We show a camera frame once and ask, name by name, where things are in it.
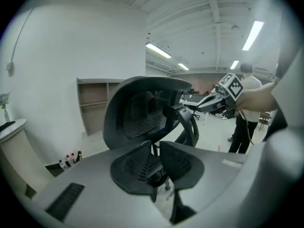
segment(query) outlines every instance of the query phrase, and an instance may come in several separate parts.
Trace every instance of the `hand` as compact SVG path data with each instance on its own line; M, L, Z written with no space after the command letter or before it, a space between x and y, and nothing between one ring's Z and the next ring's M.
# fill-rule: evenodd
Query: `hand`
M236 101L236 109L238 112L241 109L253 112L272 111L277 108L276 101L271 95L274 83L266 84L258 89L245 90Z

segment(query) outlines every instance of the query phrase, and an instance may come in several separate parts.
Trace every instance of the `mesh backrest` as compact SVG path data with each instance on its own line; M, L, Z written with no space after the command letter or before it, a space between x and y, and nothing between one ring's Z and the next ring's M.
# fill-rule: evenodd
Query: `mesh backrest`
M161 76L139 76L120 83L107 105L103 138L109 149L134 143L156 143L179 123L163 115L167 105L179 104L191 83Z
M123 134L127 139L156 133L165 128L162 109L171 100L172 91L144 91L134 95L123 113Z

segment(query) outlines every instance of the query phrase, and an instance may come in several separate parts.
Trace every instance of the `ceiling light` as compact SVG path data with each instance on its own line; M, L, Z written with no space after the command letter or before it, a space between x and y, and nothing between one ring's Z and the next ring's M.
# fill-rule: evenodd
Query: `ceiling light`
M250 47L252 46L253 42L257 38L257 35L259 34L263 25L264 25L264 22L261 22L261 21L255 21L253 23L253 26L252 26L252 29L248 36L248 39L243 47L243 51L248 51L250 49Z
M234 69L236 67L236 65L238 64L239 61L235 60L231 66L230 69Z
M189 70L185 65L183 65L182 63L179 63L179 65L183 68L183 69L185 69L185 70Z
M166 58L171 58L171 56L167 53L165 53L164 51L160 50L158 47L152 45L151 43L148 43L146 45L146 47L152 49L153 51L156 51L157 53L161 54L162 56L166 57Z

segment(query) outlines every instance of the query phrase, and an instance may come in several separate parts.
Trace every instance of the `white shirt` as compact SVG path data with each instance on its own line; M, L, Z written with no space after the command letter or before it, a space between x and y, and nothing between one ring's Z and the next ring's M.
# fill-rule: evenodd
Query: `white shirt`
M259 81L256 77L254 76L249 76L243 80L241 80L241 84L244 88L244 90L248 89L257 89L262 86L261 81ZM243 110L244 115L249 122L254 122L257 123L260 117L260 112L252 112L248 110Z

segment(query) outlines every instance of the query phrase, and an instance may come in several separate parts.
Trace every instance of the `wire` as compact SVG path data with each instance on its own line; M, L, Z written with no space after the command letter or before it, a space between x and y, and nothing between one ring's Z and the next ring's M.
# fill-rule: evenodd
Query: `wire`
M10 59L11 62L13 61L14 54L15 54L15 50L16 50L16 45L17 45L17 43L18 43L18 40L19 40L19 37L20 37L21 32L22 32L22 30L23 30L23 27L24 27L24 25L26 24L26 22L27 22L27 20L28 20L28 18L29 18L29 16L30 16L30 14L32 13L33 10L34 10L34 8L32 8L31 11L28 13L27 18L25 19L25 21L24 21L24 23L23 23L23 25L22 25L22 27L21 27L21 29L20 29L20 31L19 31L19 34L18 34L17 39L16 39L16 43L15 43L15 46L14 46L14 49L13 49L13 53L11 54L11 59Z
M250 138L250 135L249 135L249 129L248 129L248 121L247 121L247 119L246 119L246 117L245 117L245 114L244 114L243 110L241 110L241 113L242 113L242 115L243 115L243 117L244 117L244 119L245 119L245 121L246 121L248 139L250 140L250 142L252 143L252 145L255 145L255 144L251 141L251 138Z
M218 109L222 108L222 107L226 107L225 105L221 105L220 107L218 107Z

